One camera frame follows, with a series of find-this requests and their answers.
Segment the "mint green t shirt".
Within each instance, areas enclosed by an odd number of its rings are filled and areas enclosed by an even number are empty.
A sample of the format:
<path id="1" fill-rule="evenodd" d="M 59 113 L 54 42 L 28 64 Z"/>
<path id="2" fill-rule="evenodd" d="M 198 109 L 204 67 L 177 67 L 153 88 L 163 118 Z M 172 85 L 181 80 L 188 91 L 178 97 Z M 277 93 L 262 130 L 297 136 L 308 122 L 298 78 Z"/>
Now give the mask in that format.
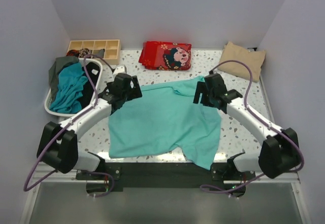
<path id="1" fill-rule="evenodd" d="M 111 158 L 164 154 L 179 147 L 206 170 L 218 150 L 217 109 L 193 103 L 202 76 L 141 87 L 142 97 L 126 102 L 108 119 Z"/>

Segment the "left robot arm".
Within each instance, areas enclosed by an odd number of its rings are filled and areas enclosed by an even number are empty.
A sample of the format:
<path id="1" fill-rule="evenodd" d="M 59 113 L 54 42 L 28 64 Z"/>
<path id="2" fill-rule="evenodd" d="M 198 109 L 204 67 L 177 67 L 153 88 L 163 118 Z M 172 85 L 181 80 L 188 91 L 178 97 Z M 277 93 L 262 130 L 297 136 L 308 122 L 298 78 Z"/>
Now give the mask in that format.
<path id="1" fill-rule="evenodd" d="M 125 102 L 142 96 L 137 76 L 119 73 L 105 90 L 95 95 L 83 110 L 60 123 L 49 122 L 44 126 L 37 159 L 61 173 L 71 170 L 87 172 L 93 179 L 105 174 L 105 160 L 97 154 L 82 152 L 78 141 L 94 125 L 111 116 Z"/>

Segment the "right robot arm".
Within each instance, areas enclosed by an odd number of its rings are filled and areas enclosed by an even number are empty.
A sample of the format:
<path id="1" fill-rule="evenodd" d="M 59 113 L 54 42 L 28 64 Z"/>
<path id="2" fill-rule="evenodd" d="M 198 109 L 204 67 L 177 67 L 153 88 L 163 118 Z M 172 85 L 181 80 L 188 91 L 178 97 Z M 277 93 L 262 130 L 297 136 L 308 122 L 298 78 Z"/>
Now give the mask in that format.
<path id="1" fill-rule="evenodd" d="M 195 104 L 216 108 L 242 124 L 259 142 L 257 154 L 239 153 L 227 160 L 226 174 L 239 179 L 244 172 L 262 172 L 274 179 L 303 163 L 298 135 L 267 120 L 247 102 L 247 96 L 228 90 L 220 74 L 210 73 L 197 83 Z"/>

